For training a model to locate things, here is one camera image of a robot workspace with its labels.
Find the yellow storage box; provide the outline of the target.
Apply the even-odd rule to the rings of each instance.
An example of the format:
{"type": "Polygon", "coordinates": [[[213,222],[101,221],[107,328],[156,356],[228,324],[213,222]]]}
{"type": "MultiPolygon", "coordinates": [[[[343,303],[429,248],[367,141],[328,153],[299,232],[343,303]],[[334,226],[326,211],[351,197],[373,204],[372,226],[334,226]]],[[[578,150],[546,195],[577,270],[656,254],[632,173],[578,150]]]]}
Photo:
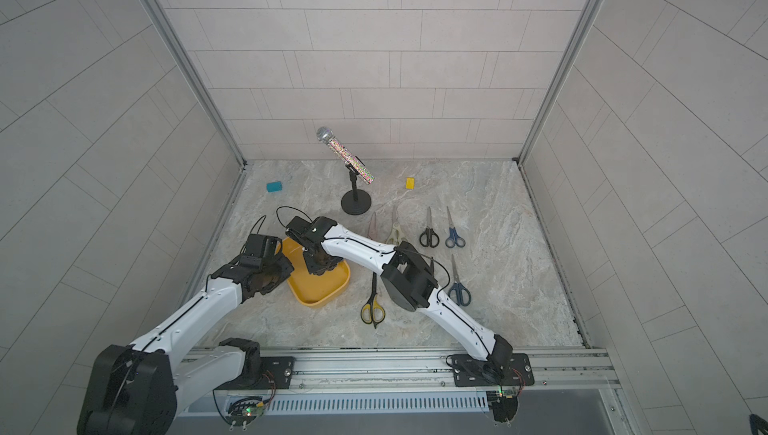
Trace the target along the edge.
{"type": "Polygon", "coordinates": [[[320,308],[346,290],[350,281],[350,268],[346,261],[318,276],[308,272],[303,248],[290,238],[283,240],[283,254],[294,268],[287,283],[302,305],[320,308]]]}

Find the yellow grip black scissors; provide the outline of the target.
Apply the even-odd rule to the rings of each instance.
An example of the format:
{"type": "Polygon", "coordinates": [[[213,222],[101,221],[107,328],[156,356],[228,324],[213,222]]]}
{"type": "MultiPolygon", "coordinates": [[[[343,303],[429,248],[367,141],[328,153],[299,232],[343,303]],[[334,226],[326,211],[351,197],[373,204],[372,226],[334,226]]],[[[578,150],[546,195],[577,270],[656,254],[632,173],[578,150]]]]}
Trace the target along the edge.
{"type": "Polygon", "coordinates": [[[370,296],[360,310],[361,321],[366,325],[372,325],[374,328],[377,328],[386,318],[386,311],[377,300],[377,281],[378,276],[373,272],[370,296]]]}

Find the cream handled scissors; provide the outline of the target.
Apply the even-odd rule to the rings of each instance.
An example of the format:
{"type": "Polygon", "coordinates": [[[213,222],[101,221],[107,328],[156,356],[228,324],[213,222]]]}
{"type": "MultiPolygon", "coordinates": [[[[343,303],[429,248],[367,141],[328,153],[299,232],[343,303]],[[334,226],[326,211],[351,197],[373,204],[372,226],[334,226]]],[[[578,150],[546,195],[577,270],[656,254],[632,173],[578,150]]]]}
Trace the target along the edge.
{"type": "Polygon", "coordinates": [[[405,240],[405,233],[399,222],[398,207],[394,206],[392,210],[392,227],[386,243],[397,246],[405,240]]]}

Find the black handled scissors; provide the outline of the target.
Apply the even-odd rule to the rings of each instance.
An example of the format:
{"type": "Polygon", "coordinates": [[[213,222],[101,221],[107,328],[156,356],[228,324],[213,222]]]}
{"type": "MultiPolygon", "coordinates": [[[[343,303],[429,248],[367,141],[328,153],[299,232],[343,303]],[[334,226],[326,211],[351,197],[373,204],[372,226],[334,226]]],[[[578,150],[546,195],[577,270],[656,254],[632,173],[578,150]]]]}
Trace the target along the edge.
{"type": "Polygon", "coordinates": [[[436,248],[439,245],[440,238],[436,234],[432,224],[432,210],[427,208],[425,229],[419,236],[419,243],[424,248],[436,248]]]}

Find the dark blue handled scissors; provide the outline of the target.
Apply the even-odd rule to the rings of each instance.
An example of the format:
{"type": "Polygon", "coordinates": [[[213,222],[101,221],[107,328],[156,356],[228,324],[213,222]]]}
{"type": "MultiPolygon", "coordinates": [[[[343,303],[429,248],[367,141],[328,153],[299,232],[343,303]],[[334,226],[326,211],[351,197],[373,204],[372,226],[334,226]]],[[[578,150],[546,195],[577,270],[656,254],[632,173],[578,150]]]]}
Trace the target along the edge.
{"type": "Polygon", "coordinates": [[[461,307],[466,307],[471,304],[472,295],[470,291],[461,282],[458,274],[457,263],[454,256],[451,256],[451,268],[452,268],[452,280],[453,284],[449,289],[449,296],[454,302],[461,307]]]}

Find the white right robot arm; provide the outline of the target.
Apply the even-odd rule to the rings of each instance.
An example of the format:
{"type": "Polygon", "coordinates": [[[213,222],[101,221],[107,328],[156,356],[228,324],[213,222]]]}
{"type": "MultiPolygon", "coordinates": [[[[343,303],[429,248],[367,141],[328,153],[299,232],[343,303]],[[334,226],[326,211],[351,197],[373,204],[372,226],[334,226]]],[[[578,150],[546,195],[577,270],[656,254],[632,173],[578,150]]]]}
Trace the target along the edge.
{"type": "Polygon", "coordinates": [[[322,275],[342,260],[360,265],[380,276],[396,305],[427,316],[456,339],[495,383],[513,374],[509,342],[475,321],[439,287],[434,268],[413,245],[375,242],[327,217],[312,222],[295,217],[286,234],[304,248],[311,274],[322,275]]]}

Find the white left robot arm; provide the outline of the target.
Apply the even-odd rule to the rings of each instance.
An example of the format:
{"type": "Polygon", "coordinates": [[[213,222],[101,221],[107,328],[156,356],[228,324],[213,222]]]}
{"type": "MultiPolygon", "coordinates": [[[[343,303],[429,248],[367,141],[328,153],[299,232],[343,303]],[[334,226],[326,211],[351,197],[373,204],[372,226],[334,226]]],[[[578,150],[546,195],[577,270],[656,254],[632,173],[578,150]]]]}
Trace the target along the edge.
{"type": "Polygon", "coordinates": [[[291,358],[263,360],[255,341],[228,338],[204,356],[184,359],[220,319],[292,271],[283,254],[240,255],[156,328],[104,349],[94,361],[77,433],[165,434],[179,413],[219,387],[288,387],[291,358]]]}

